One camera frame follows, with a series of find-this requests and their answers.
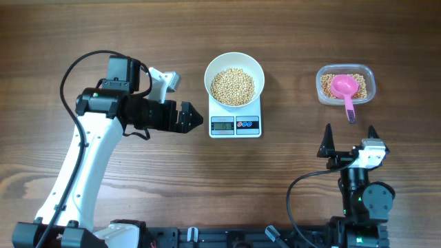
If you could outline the pink plastic scoop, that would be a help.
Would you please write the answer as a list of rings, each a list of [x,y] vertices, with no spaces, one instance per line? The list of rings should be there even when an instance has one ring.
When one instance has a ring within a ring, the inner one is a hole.
[[[352,96],[358,91],[357,80],[347,74],[339,74],[331,81],[331,93],[345,104],[347,119],[350,124],[356,123]]]

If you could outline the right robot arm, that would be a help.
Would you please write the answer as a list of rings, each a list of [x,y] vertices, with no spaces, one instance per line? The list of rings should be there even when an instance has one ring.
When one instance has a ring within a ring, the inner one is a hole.
[[[335,149],[330,124],[326,125],[317,157],[326,158],[327,171],[338,172],[343,217],[334,216],[326,224],[325,247],[388,247],[389,212],[396,197],[394,189],[383,182],[371,182],[369,172],[382,166],[390,150],[373,126],[368,137],[349,152]]]

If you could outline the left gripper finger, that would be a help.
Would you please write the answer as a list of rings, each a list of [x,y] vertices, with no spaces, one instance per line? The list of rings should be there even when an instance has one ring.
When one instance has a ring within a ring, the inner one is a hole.
[[[197,118],[182,119],[178,122],[177,132],[181,134],[186,134],[202,124],[203,124],[203,119],[197,119]]]
[[[182,116],[187,116],[188,118],[203,119],[203,116],[199,112],[197,112],[195,107],[190,102],[183,101],[181,103],[181,107]]]

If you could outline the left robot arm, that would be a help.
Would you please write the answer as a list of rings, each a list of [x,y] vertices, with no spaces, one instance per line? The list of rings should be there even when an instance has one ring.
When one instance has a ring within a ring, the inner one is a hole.
[[[94,231],[94,209],[108,161],[126,127],[144,140],[149,130],[186,134],[203,124],[191,103],[148,99],[139,90],[140,73],[152,71],[137,59],[108,51],[107,76],[84,89],[68,109],[75,124],[70,148],[51,194],[31,223],[17,223],[14,247],[156,247],[145,222],[113,220]]]

